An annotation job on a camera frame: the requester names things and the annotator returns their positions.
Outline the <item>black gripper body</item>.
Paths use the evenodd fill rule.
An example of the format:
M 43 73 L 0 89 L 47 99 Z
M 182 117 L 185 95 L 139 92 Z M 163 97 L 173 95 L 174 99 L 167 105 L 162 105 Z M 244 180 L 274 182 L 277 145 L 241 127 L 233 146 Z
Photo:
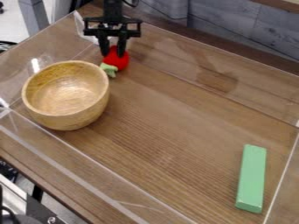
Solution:
M 122 17 L 117 22 L 107 22 L 103 17 L 83 18 L 86 36 L 98 36 L 105 32 L 110 37 L 118 37 L 121 32 L 127 32 L 129 38 L 142 37 L 143 20 L 131 17 Z

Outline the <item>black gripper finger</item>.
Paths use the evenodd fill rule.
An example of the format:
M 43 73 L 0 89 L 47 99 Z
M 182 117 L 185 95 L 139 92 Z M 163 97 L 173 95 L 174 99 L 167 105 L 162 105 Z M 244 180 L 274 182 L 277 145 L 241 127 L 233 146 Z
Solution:
M 117 43 L 117 54 L 119 58 L 125 56 L 126 50 L 127 50 L 127 32 L 122 31 L 118 35 L 118 43 Z
M 109 35 L 105 32 L 98 34 L 98 43 L 103 56 L 107 56 L 110 52 L 110 40 Z

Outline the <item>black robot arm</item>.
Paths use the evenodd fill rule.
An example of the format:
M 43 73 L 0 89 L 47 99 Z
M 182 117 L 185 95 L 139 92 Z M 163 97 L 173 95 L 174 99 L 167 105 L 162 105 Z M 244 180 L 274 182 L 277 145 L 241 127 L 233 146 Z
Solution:
M 142 37 L 143 20 L 123 15 L 123 4 L 137 7 L 127 0 L 105 0 L 103 15 L 101 17 L 85 17 L 83 34 L 98 39 L 102 55 L 110 53 L 110 38 L 118 38 L 117 55 L 122 58 L 127 50 L 127 41 Z

